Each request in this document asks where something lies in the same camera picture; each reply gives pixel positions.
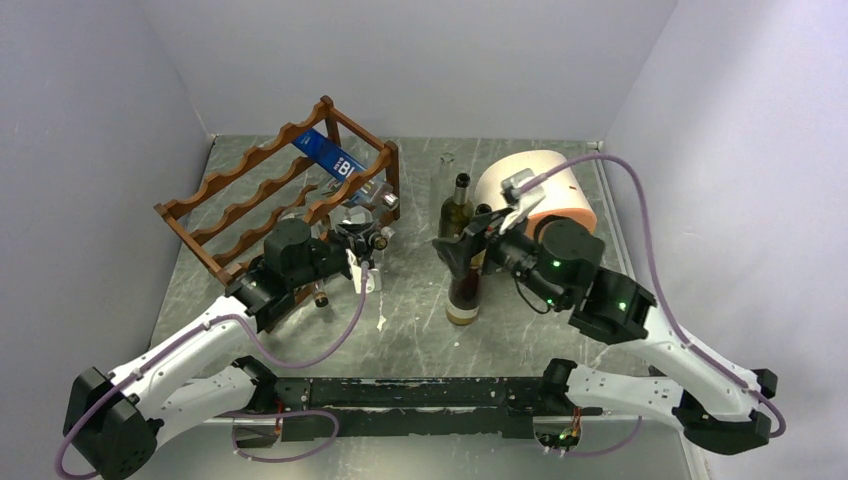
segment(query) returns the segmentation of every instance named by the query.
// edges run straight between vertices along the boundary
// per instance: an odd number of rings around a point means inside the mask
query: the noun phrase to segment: wall
[[[0,476],[55,478],[73,379],[147,348],[178,248],[152,207],[210,142],[133,1],[0,2],[0,72]]]
[[[676,1],[142,3],[214,133],[327,94],[378,135],[594,140]]]
[[[606,137],[641,174],[681,321],[780,376],[788,433],[711,456],[716,479],[848,471],[846,24],[839,1],[682,1]],[[608,172],[648,281],[633,189]]]

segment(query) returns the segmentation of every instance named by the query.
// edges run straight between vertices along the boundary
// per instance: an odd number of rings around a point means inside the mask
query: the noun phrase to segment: bottle bottom
[[[479,312],[480,307],[476,307],[471,310],[463,310],[450,302],[448,302],[445,306],[445,315],[448,317],[448,321],[461,327],[474,323],[474,321],[477,320],[477,314]]]

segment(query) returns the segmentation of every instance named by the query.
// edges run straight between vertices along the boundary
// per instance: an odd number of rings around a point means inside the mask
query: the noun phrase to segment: bottle neck
[[[457,205],[465,205],[468,201],[468,187],[456,187],[453,191],[453,203]]]

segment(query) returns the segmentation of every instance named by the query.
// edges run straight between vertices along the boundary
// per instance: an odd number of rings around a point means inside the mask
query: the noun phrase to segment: wine bottle
[[[462,230],[471,223],[474,207],[471,206],[471,201],[468,199],[468,186],[470,184],[471,177],[467,173],[460,173],[456,176],[456,188],[453,195],[442,203],[442,210],[439,214],[440,238],[458,237]]]
[[[474,211],[475,215],[491,213],[492,207],[481,203]],[[471,268],[462,278],[451,277],[448,288],[448,303],[445,306],[445,314],[454,325],[470,325],[477,320],[480,313],[480,269],[486,251],[474,255],[471,258]]]

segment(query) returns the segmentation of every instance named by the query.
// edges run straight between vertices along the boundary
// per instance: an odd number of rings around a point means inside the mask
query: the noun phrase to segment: wooden wine rack
[[[267,235],[274,225],[277,224],[281,215],[288,209],[300,207],[306,204],[306,195],[317,189],[318,185],[306,185],[297,196],[294,202],[279,206],[271,212],[270,218],[262,226],[244,231],[239,237],[238,242],[228,251],[224,253],[211,254],[207,252],[203,245],[216,235],[221,233],[225,228],[232,225],[236,220],[243,217],[247,212],[251,211],[257,205],[262,203],[272,194],[289,184],[292,180],[306,172],[314,162],[307,157],[298,157],[289,167],[288,171],[279,178],[269,178],[259,184],[256,193],[248,200],[241,203],[233,203],[224,209],[221,218],[211,227],[197,229],[193,232],[187,231],[177,221],[191,213],[200,204],[211,198],[216,193],[220,192],[224,187],[238,180],[242,175],[249,172],[257,165],[268,159],[271,155],[280,151],[283,147],[293,142],[297,137],[305,133],[310,128],[320,122],[324,122],[327,128],[328,138],[336,145],[341,146],[341,137],[339,136],[339,124],[344,125],[348,130],[353,132],[365,143],[375,148],[379,153],[377,160],[370,168],[364,172],[357,172],[347,177],[347,180],[342,184],[339,190],[329,198],[314,202],[309,206],[303,220],[310,225],[314,225],[318,221],[324,219],[329,213],[345,201],[349,200],[357,190],[362,188],[369,180],[377,174],[386,171],[386,181],[394,189],[394,194],[400,198],[400,159],[398,157],[398,148],[394,142],[383,142],[375,135],[365,130],[358,123],[351,120],[347,115],[340,112],[333,106],[333,100],[324,95],[321,100],[312,107],[312,114],[309,118],[301,123],[287,123],[280,128],[280,133],[277,138],[267,146],[253,146],[247,149],[242,156],[241,162],[237,167],[228,172],[216,172],[207,175],[197,193],[189,198],[178,200],[173,199],[165,204],[156,205],[156,211],[165,220],[165,223],[180,237],[180,240],[188,247],[189,250],[197,257],[198,260],[206,267],[221,284],[229,285],[233,280],[244,274],[249,262],[236,263],[232,262],[239,255],[247,251],[252,245],[256,244],[260,239]],[[384,225],[392,223],[400,218],[400,207],[391,212],[387,212],[382,218]],[[298,303],[308,296],[307,289],[299,292]]]

